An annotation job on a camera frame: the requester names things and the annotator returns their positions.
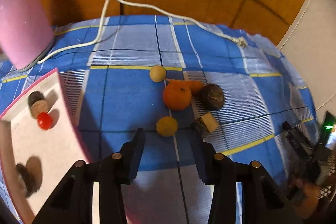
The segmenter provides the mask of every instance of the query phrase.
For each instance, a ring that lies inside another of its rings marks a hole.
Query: metal screw
[[[259,167],[261,166],[261,163],[258,162],[258,161],[256,161],[256,160],[254,160],[254,161],[251,162],[251,165],[252,165],[254,168],[259,168]]]
[[[213,157],[215,158],[215,160],[224,159],[224,155],[222,153],[216,153]]]
[[[112,157],[112,159],[114,159],[114,160],[118,160],[118,159],[121,159],[121,157],[122,157],[122,155],[120,154],[120,153],[113,153],[112,155],[111,155],[111,157]]]
[[[85,161],[83,161],[83,160],[78,160],[78,161],[75,162],[74,165],[75,165],[76,167],[81,167],[81,166],[84,165],[84,163],[85,163]]]

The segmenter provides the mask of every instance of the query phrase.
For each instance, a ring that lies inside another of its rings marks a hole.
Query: dark brown fruit
[[[224,105],[224,94],[220,86],[207,84],[199,93],[199,100],[206,110],[219,110]]]
[[[28,96],[28,106],[34,119],[36,119],[37,115],[41,112],[49,112],[48,102],[39,91],[34,91]]]
[[[23,164],[17,164],[16,170],[23,194],[26,198],[29,198],[32,193],[36,192],[35,179]]]

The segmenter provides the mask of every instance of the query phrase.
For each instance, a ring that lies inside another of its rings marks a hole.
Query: wooden ball
[[[170,116],[162,117],[157,121],[155,127],[156,131],[163,137],[174,136],[178,128],[177,121]]]
[[[155,83],[162,82],[166,78],[166,75],[166,70],[162,66],[154,66],[149,71],[149,76]]]

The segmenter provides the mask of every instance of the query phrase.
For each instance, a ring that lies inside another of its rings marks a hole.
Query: tangerine
[[[181,82],[172,82],[163,91],[163,101],[170,110],[186,109],[191,103],[191,98],[190,88]]]

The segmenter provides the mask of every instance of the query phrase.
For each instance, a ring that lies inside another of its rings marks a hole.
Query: white wall
[[[336,115],[336,0],[306,0],[277,47],[307,82],[319,120]]]

